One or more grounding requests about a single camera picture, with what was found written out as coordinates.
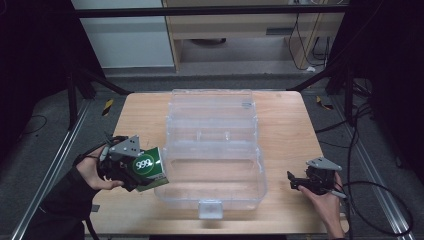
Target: metal frame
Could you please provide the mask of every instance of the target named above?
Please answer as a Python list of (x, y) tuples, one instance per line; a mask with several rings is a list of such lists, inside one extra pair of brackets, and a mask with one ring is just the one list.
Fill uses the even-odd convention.
[(339, 13), (365, 10), (364, 6), (348, 4), (313, 5), (248, 5), (248, 6), (208, 6), (208, 7), (166, 7), (166, 8), (126, 8), (126, 9), (84, 9), (54, 12), (57, 15), (78, 18), (111, 17), (154, 17), (192, 15), (236, 15), (236, 14), (287, 14), (287, 13)]
[(92, 100), (83, 100), (80, 112), (78, 114), (79, 116), (78, 121), (76, 122), (74, 128), (69, 130), (68, 133), (66, 134), (65, 139), (60, 145), (60, 148), (58, 152), (56, 153), (56, 156), (54, 157), (52, 164), (50, 165), (50, 168), (47, 170), (46, 176), (41, 182), (41, 185), (38, 188), (37, 193), (32, 199), (32, 202), (30, 203), (23, 218), (21, 219), (15, 231), (13, 232), (11, 239), (13, 240), (22, 239), (32, 216), (34, 215), (35, 211), (38, 208), (38, 205), (40, 205), (45, 195), (54, 186), (57, 179), (57, 175), (59, 174), (59, 171), (62, 168), (62, 165), (71, 149), (71, 146), (73, 142), (75, 141), (75, 138), (78, 135), (78, 132), (85, 120), (91, 101)]

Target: green label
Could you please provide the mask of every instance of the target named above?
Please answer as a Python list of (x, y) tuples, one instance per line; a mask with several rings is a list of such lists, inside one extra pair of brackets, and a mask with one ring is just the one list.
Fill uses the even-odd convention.
[(152, 171), (154, 165), (154, 158), (149, 154), (143, 154), (133, 162), (133, 170), (138, 175), (146, 175)]

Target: sleeve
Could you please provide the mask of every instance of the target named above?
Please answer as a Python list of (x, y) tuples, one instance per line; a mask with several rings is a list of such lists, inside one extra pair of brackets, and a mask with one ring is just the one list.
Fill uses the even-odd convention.
[(73, 167), (37, 208), (23, 239), (84, 239), (82, 221), (98, 192)]

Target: black curtain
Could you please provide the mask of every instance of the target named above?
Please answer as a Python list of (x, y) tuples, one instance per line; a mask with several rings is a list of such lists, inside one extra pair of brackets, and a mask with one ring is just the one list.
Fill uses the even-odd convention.
[(55, 14), (74, 10), (71, 1), (0, 2), (1, 164), (35, 104), (66, 89), (68, 71), (78, 66), (104, 74), (80, 20)]
[(423, 2), (356, 0), (352, 4), (370, 7), (346, 14), (330, 61), (342, 59), (351, 64), (355, 77), (371, 81), (370, 102), (380, 126), (403, 166), (415, 170), (424, 183)]

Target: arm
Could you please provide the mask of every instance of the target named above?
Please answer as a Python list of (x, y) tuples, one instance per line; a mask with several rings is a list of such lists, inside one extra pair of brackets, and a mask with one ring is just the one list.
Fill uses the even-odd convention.
[[(340, 189), (342, 185), (340, 176), (336, 173), (336, 188)], [(325, 228), (327, 229), (329, 239), (344, 239), (344, 232), (340, 223), (340, 200), (339, 197), (327, 193), (324, 195), (316, 195), (309, 189), (299, 186), (299, 190), (311, 200), (318, 212)]]
[[(102, 148), (89, 154), (99, 156)], [(101, 189), (122, 186), (97, 174), (97, 159), (87, 157), (73, 167), (48, 193), (32, 217), (24, 239), (84, 239), (94, 196)]]

